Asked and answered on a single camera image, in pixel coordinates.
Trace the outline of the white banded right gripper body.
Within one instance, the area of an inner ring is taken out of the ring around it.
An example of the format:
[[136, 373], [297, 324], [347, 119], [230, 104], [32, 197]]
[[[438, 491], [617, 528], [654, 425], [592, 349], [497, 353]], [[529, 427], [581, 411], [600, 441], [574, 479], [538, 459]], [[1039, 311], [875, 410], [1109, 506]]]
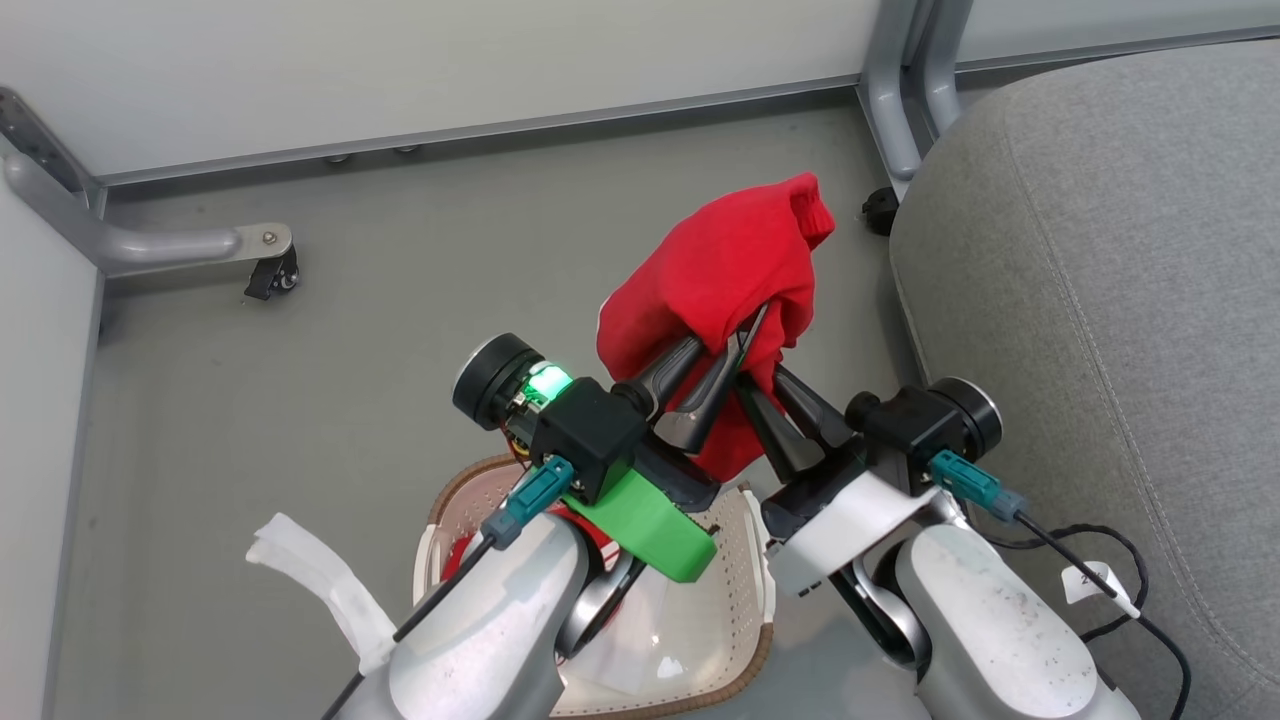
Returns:
[[941, 489], [905, 489], [908, 460], [881, 451], [869, 462], [829, 457], [809, 478], [783, 486], [762, 502], [773, 544], [765, 551], [776, 589], [801, 594], [863, 557], [908, 521], [943, 510]]

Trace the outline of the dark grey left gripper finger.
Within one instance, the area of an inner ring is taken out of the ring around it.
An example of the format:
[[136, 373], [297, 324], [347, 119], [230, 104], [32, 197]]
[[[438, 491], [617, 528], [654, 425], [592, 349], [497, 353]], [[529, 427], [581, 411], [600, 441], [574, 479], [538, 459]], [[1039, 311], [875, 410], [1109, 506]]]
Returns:
[[696, 336], [686, 336], [639, 375], [614, 383], [612, 395], [626, 400], [637, 413], [663, 413], [703, 354], [703, 342]]
[[699, 455], [716, 419], [730, 396], [748, 352], [765, 319], [769, 304], [763, 304], [726, 341], [724, 351], [709, 365], [676, 410], [655, 423], [655, 434], [686, 455]]

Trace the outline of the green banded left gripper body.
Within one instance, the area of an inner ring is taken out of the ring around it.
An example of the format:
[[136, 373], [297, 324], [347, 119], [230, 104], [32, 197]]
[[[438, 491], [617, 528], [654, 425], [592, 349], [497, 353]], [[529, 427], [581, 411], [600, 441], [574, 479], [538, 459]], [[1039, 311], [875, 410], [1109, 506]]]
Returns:
[[558, 441], [558, 456], [575, 478], [564, 502], [622, 550], [677, 583], [692, 583], [717, 547], [695, 521], [721, 491], [689, 456], [658, 438], [634, 447], [631, 462], [573, 439]]

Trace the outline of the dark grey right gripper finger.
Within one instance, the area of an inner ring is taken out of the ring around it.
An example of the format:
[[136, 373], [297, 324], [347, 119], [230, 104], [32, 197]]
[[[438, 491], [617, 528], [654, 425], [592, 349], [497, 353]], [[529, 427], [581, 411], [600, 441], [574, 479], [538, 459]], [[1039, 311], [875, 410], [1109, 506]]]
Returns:
[[819, 443], [806, 438], [750, 374], [737, 377], [737, 398], [780, 483], [791, 483], [823, 461]]
[[854, 433], [845, 424], [842, 414], [782, 365], [774, 369], [774, 398], [787, 419], [824, 450], [822, 462], [841, 457], [854, 448]]

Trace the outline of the red printed sweatshirt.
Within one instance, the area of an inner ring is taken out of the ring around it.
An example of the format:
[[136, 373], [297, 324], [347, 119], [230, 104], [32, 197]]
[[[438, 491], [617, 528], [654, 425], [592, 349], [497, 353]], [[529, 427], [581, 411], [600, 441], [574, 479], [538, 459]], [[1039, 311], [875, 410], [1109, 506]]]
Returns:
[[[680, 222], [658, 249], [602, 305], [596, 352], [611, 377], [604, 386], [639, 375], [655, 357], [686, 336], [696, 336], [704, 354], [663, 413], [640, 413], [658, 438], [657, 420], [676, 410], [724, 351], [727, 338], [763, 304], [765, 319], [735, 377], [707, 443], [689, 456], [719, 488], [763, 455], [740, 402], [737, 377], [750, 374], [774, 398], [774, 369], [795, 346], [814, 313], [817, 286], [813, 251], [835, 231], [835, 219], [812, 174], [741, 190], [705, 205]], [[509, 447], [535, 465], [516, 439]]]

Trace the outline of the white laundry basket brown rim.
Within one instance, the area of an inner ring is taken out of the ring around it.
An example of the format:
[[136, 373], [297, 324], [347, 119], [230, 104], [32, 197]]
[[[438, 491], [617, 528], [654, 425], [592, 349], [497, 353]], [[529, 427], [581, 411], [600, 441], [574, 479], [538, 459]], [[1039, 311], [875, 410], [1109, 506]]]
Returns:
[[[499, 455], [445, 484], [416, 551], [415, 603], [457, 569], [454, 547], [471, 541], [521, 473], [515, 459]], [[759, 502], [745, 482], [722, 486], [695, 519], [718, 527], [716, 559], [694, 583], [644, 571], [604, 632], [577, 657], [558, 661], [564, 693], [550, 717], [662, 720], [722, 705], [764, 667], [776, 588], [764, 568]]]

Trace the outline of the grey fabric sofa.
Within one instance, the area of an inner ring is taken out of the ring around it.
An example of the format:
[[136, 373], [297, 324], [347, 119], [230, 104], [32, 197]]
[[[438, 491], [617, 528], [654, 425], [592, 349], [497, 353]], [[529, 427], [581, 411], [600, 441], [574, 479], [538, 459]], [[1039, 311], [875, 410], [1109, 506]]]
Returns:
[[925, 155], [890, 256], [928, 380], [1004, 416], [1044, 527], [1123, 533], [1184, 720], [1280, 720], [1280, 38], [1019, 79]]

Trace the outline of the silver black caster wheel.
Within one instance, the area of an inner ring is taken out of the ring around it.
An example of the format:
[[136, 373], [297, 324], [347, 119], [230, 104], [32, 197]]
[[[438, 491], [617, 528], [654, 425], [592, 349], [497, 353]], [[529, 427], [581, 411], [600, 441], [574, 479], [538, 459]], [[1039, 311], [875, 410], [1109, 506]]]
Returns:
[[298, 284], [298, 255], [294, 247], [289, 247], [280, 256], [257, 261], [244, 288], [244, 296], [269, 301], [275, 295], [289, 293]]

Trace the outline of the grey partition leg with foot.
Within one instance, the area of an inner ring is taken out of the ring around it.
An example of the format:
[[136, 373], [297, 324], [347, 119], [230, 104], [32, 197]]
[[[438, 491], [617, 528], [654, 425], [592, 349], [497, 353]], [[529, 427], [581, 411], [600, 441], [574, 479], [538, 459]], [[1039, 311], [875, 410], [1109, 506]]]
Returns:
[[0, 85], [0, 137], [12, 147], [0, 152], [6, 188], [108, 278], [234, 263], [252, 263], [255, 269], [259, 260], [296, 249], [291, 228], [282, 223], [143, 232], [106, 222], [106, 187], [5, 85]]

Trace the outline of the grey partition post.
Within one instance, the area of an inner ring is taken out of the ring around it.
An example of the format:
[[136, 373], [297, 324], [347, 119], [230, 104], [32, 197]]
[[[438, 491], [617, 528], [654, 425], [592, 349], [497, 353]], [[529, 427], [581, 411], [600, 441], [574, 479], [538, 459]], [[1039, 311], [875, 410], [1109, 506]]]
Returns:
[[957, 53], [974, 0], [878, 0], [858, 97], [900, 201], [922, 163], [906, 97], [923, 101], [927, 129], [938, 138], [961, 115]]

